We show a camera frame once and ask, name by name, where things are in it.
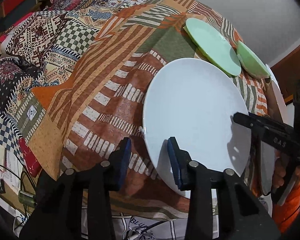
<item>green plate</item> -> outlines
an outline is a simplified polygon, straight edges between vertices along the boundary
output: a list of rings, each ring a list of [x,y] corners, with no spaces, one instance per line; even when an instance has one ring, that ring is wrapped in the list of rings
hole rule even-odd
[[[261,79],[271,76],[267,67],[262,61],[241,41],[238,42],[237,55],[242,67],[250,74],[250,76]]]
[[[240,75],[241,65],[234,49],[214,27],[202,20],[190,18],[184,29],[213,65],[228,75]]]

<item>plate rim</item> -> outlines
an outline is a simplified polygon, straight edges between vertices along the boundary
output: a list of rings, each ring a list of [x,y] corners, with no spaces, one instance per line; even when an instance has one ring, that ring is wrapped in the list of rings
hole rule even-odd
[[[187,27],[187,29],[188,29],[188,31],[189,31],[189,33],[190,33],[190,35],[191,35],[191,40],[192,39],[194,39],[194,41],[195,41],[195,44],[196,44],[196,46],[198,47],[198,49],[199,50],[203,50],[200,46],[199,46],[199,43],[197,42],[197,40],[195,39],[195,37],[194,37],[194,35],[193,35],[193,33],[191,33],[191,30],[188,28],[188,26],[187,26],[187,22],[191,22],[191,21],[198,21],[198,22],[203,22],[204,24],[206,24],[207,26],[209,26],[210,28],[212,28],[212,30],[214,30],[214,31],[216,31],[217,33],[218,33],[218,35],[219,36],[222,36],[225,40],[226,40],[226,38],[216,29],[216,28],[214,28],[213,26],[211,26],[209,23],[207,23],[207,22],[205,22],[204,20],[200,20],[200,19],[197,19],[197,18],[188,18],[187,20],[186,20],[186,27]],[[230,46],[230,48],[234,51],[234,54],[237,56],[237,53],[236,53],[236,51],[234,50],[234,48],[231,46],[231,44],[227,41],[227,43],[229,44],[229,46]],[[207,57],[211,60],[211,61],[213,61],[213,62],[216,62],[210,55],[208,55],[206,52],[205,52],[205,54],[207,55]],[[235,77],[237,77],[237,76],[239,76],[240,75],[240,73],[241,73],[241,71],[242,71],[242,66],[241,66],[241,63],[240,63],[240,60],[239,60],[239,58],[238,58],[238,63],[239,63],[239,65],[237,65],[238,66],[238,73],[236,72],[236,73],[229,73],[227,70],[224,70],[226,73],[228,73],[229,75],[231,75],[231,76],[235,76]]]
[[[270,71],[268,70],[268,68],[266,67],[266,64],[264,64],[262,62],[262,60],[253,52],[252,49],[250,49],[246,44],[244,44],[242,41],[238,41],[238,44],[240,44],[240,46],[242,46],[243,48],[245,48],[250,55],[253,57],[253,59],[258,63],[259,66],[261,66],[262,70],[266,72],[266,74],[268,75],[268,77],[271,76]]]
[[[144,142],[145,142],[145,144],[146,144],[146,150],[147,150],[147,152],[148,152],[148,155],[149,155],[149,158],[150,158],[150,161],[151,161],[151,163],[152,163],[152,165],[153,165],[153,167],[156,169],[156,165],[157,164],[155,164],[154,162],[153,162],[153,158],[151,157],[151,155],[150,155],[150,153],[149,153],[149,147],[148,147],[148,145],[149,145],[149,143],[148,143],[148,140],[147,140],[147,137],[146,137],[146,127],[145,127],[145,106],[146,106],[146,102],[147,102],[147,100],[148,100],[148,91],[149,91],[149,89],[153,86],[153,81],[155,80],[155,78],[157,78],[157,76],[158,76],[158,74],[160,73],[160,71],[163,69],[163,68],[165,68],[168,64],[171,64],[172,62],[174,62],[174,61],[180,61],[180,60],[193,60],[193,61],[202,61],[202,62],[204,62],[205,64],[208,64],[208,65],[211,65],[211,66],[213,66],[214,68],[216,68],[216,69],[218,69],[217,71],[219,71],[220,73],[222,73],[223,75],[225,75],[228,79],[230,79],[230,77],[229,76],[227,76],[221,69],[219,69],[218,67],[216,67],[215,65],[213,65],[213,64],[211,64],[210,62],[207,62],[207,61],[205,61],[205,60],[202,60],[202,59],[198,59],[198,58],[191,58],[191,57],[185,57],[185,58],[178,58],[178,59],[175,59],[175,60],[172,60],[171,62],[169,62],[169,63],[167,63],[165,66],[163,66],[158,72],[157,72],[157,74],[154,76],[154,78],[151,80],[151,82],[150,82],[150,84],[149,84],[149,86],[148,86],[148,89],[147,89],[147,91],[146,91],[146,95],[145,95],[145,101],[144,101],[144,104],[143,104],[143,109],[142,109],[142,130],[143,130],[143,136],[144,136]],[[240,95],[240,97],[242,98],[242,96],[241,96],[241,93],[239,92],[239,90],[238,90],[238,88],[236,87],[236,85],[233,83],[233,82],[230,82],[232,85],[231,86],[233,86],[233,88],[238,92],[238,95]]]

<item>white wall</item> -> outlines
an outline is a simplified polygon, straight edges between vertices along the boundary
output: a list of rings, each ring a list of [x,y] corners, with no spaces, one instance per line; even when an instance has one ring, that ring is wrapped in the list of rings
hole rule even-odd
[[[288,125],[291,125],[293,127],[293,121],[294,121],[294,105],[293,103],[287,105],[287,112],[288,112]]]
[[[245,43],[273,66],[300,44],[295,0],[198,0],[227,18]]]

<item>orange sleeve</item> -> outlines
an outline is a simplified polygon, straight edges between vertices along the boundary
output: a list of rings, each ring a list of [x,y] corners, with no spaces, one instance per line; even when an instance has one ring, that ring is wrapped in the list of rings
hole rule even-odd
[[[283,233],[295,220],[300,210],[298,210],[292,217],[289,217],[300,205],[300,184],[298,187],[291,190],[285,203],[282,206],[273,205],[272,219],[277,224],[279,230]]]

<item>black clamp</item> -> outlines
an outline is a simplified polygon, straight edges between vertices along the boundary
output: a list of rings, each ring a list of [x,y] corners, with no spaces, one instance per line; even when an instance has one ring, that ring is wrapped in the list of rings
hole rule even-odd
[[[280,232],[259,200],[232,169],[207,169],[180,150],[174,137],[168,140],[168,154],[175,184],[191,190],[185,240],[212,239],[212,196],[217,190],[218,239],[278,239]]]
[[[88,232],[90,239],[115,240],[109,191],[118,191],[126,177],[131,140],[125,137],[108,160],[86,171],[67,169],[20,232],[21,240],[81,239],[83,190],[88,189]]]

